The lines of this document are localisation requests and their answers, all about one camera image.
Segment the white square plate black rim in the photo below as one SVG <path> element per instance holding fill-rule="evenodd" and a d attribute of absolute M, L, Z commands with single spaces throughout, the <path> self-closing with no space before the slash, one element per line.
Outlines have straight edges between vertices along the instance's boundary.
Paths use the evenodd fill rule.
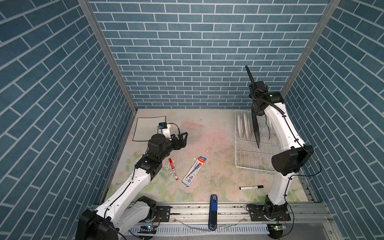
<path fill-rule="evenodd" d="M 133 142 L 147 142 L 158 133 L 159 123 L 165 122 L 166 117 L 138 118 L 135 126 Z"/>

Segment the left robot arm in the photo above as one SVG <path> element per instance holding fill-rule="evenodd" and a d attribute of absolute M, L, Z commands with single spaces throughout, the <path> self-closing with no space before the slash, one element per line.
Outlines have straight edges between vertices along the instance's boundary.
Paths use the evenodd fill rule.
<path fill-rule="evenodd" d="M 85 210 L 79 218 L 77 240 L 124 240 L 125 234 L 137 223 L 152 220 L 156 201 L 142 196 L 131 207 L 137 194 L 159 173 L 163 160 L 172 151 L 185 148 L 188 133 L 155 134 L 148 149 L 135 164 L 133 173 L 122 186 L 95 210 Z"/>

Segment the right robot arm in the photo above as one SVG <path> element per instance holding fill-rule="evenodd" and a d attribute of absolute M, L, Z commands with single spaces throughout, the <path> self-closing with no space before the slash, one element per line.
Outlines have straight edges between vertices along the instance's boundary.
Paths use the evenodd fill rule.
<path fill-rule="evenodd" d="M 288 212 L 287 193 L 291 183 L 312 156 L 314 149 L 299 136 L 279 92 L 268 91 L 264 82 L 251 82 L 249 89 L 249 97 L 253 100 L 251 114 L 257 145 L 261 141 L 257 117 L 266 116 L 281 146 L 281 152 L 272 156 L 275 174 L 264 205 L 265 217 L 273 221 Z"/>

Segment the white round plate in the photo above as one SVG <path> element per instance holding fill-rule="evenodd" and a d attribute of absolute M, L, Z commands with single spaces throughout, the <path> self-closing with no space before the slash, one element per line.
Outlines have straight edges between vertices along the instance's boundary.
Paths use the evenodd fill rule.
<path fill-rule="evenodd" d="M 247 140 L 250 141 L 252 139 L 252 134 L 251 134 L 250 121 L 249 121 L 247 112 L 244 112 L 244 125 L 245 125 Z"/>
<path fill-rule="evenodd" d="M 242 119 L 241 114 L 237 114 L 237 121 L 238 121 L 239 138 L 243 139 L 243 137 L 244 137 L 244 126 L 243 126 L 243 119 Z"/>

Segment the red marker pen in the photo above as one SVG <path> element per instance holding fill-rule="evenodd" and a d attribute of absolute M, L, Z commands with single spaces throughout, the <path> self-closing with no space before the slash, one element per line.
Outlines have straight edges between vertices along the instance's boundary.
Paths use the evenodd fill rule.
<path fill-rule="evenodd" d="M 172 158 L 169 158 L 169 163 L 171 165 L 172 172 L 174 174 L 175 180 L 177 181 L 179 178 L 178 178 L 178 175 L 177 175 L 177 172 L 176 172 L 176 169 L 175 169 L 175 166 L 174 166 Z"/>

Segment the pen package red blue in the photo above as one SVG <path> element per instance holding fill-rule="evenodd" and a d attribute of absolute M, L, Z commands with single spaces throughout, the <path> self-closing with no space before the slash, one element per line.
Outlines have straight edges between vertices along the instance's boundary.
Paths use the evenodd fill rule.
<path fill-rule="evenodd" d="M 196 178 L 198 172 L 200 171 L 201 167 L 204 165 L 206 162 L 207 158 L 205 157 L 198 157 L 195 161 L 195 163 L 192 165 L 191 169 L 189 172 L 186 174 L 184 179 L 182 180 L 182 183 L 186 186 L 189 187 L 193 180 Z"/>

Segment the black white marker pen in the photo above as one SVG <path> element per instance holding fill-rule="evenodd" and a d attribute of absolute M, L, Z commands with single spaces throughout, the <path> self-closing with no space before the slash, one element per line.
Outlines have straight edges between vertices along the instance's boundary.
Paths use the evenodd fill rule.
<path fill-rule="evenodd" d="M 257 186 L 241 186 L 239 187 L 240 190 L 252 190 L 252 189 L 263 189 L 263 185 L 257 185 Z"/>

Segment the blue black handheld device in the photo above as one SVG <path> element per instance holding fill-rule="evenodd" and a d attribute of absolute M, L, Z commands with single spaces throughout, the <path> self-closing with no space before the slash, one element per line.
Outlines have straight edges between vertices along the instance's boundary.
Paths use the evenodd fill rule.
<path fill-rule="evenodd" d="M 218 196 L 211 195 L 210 209 L 209 209 L 209 230 L 215 231 L 217 229 L 217 214 L 218 214 Z"/>

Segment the left circuit board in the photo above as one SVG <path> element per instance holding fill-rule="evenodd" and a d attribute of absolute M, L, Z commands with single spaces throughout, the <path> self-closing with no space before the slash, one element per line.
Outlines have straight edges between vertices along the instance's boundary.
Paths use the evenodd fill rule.
<path fill-rule="evenodd" d="M 151 227 L 151 226 L 140 226 L 140 229 L 138 231 L 138 235 L 155 235 L 157 233 L 157 227 Z"/>

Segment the circuit board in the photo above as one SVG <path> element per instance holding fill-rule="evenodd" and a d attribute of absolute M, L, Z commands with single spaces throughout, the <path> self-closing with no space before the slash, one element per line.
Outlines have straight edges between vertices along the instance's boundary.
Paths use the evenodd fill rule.
<path fill-rule="evenodd" d="M 151 226 L 140 226 L 140 229 L 138 231 L 138 235 L 155 235 L 157 233 L 157 227 L 151 227 Z"/>
<path fill-rule="evenodd" d="M 270 224 L 268 225 L 269 226 L 269 231 L 283 231 L 286 226 L 282 225 L 282 224 Z"/>

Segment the right circuit board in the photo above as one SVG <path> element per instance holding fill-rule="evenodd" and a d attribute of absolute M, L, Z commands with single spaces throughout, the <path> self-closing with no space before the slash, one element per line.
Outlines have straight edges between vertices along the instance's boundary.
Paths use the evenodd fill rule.
<path fill-rule="evenodd" d="M 268 225 L 269 226 L 269 231 L 283 231 L 286 226 L 282 225 L 282 224 L 270 224 Z"/>

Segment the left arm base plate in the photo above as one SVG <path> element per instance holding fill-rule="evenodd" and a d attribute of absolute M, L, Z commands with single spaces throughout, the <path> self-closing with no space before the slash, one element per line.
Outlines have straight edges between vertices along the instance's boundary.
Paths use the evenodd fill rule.
<path fill-rule="evenodd" d="M 139 223 L 162 223 L 170 220 L 170 206 L 144 206 L 136 211 Z"/>

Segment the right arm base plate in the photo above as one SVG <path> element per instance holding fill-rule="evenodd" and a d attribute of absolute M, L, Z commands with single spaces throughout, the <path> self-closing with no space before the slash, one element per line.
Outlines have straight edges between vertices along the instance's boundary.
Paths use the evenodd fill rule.
<path fill-rule="evenodd" d="M 279 206 L 248 204 L 246 205 L 246 210 L 249 212 L 252 222 L 272 222 L 277 220 L 285 220 L 288 222 L 291 220 L 291 216 L 287 207 L 287 204 Z"/>

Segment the aluminium rail frame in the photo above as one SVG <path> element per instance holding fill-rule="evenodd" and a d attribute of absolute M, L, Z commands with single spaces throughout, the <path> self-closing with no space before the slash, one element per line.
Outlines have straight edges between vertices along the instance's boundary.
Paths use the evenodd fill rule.
<path fill-rule="evenodd" d="M 286 211 L 268 219 L 260 203 L 157 204 L 143 197 L 121 213 L 108 204 L 85 211 L 79 219 L 76 239 L 266 235 L 273 240 L 309 240 L 317 229 L 328 240 L 342 237 L 335 218 L 321 203 L 292 203 Z"/>

